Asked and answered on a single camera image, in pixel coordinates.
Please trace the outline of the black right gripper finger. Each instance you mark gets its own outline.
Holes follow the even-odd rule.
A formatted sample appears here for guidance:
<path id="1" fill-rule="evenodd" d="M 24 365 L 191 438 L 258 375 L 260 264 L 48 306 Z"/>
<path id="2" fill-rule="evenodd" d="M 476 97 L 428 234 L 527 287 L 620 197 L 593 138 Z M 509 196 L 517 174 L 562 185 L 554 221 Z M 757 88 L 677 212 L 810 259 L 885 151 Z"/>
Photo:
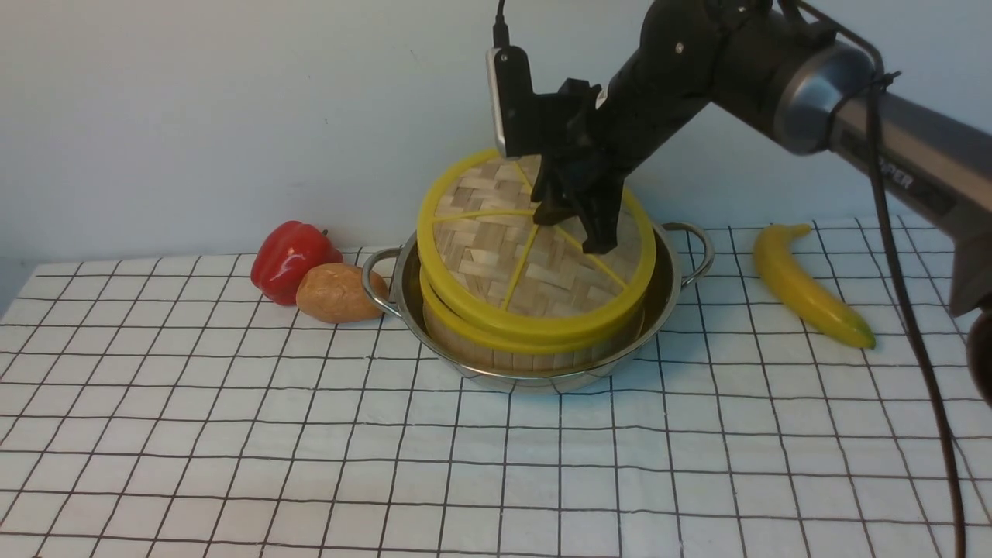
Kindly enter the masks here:
<path id="1" fill-rule="evenodd" d="M 595 190 L 581 195 L 581 223 L 586 232 L 582 251 L 603 255 L 617 244 L 623 190 Z"/>

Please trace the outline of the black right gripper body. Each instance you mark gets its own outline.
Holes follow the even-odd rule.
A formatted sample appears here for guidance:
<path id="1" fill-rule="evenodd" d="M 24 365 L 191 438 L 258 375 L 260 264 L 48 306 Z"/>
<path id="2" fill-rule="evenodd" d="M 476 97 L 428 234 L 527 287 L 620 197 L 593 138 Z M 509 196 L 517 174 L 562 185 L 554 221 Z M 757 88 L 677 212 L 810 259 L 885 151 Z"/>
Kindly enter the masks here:
<path id="1" fill-rule="evenodd" d="M 542 161 L 532 220 L 616 227 L 624 181 L 644 160 L 642 86 L 629 77 L 614 77 L 606 88 L 567 78 L 534 98 Z"/>

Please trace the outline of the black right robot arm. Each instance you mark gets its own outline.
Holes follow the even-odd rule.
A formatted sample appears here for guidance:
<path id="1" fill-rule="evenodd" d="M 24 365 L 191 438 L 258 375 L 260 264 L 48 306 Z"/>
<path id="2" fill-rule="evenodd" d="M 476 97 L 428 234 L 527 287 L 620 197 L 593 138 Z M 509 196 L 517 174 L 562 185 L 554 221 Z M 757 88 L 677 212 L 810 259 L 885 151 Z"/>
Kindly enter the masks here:
<path id="1" fill-rule="evenodd" d="M 966 343 L 972 381 L 990 398 L 990 135 L 888 92 L 878 50 L 803 2 L 656 1 L 640 43 L 605 91 L 577 82 L 581 105 L 542 149 L 535 223 L 579 218 L 585 250 L 616 247 L 627 177 L 709 103 L 797 155 L 825 150 L 954 243 L 953 315 L 981 311 Z"/>

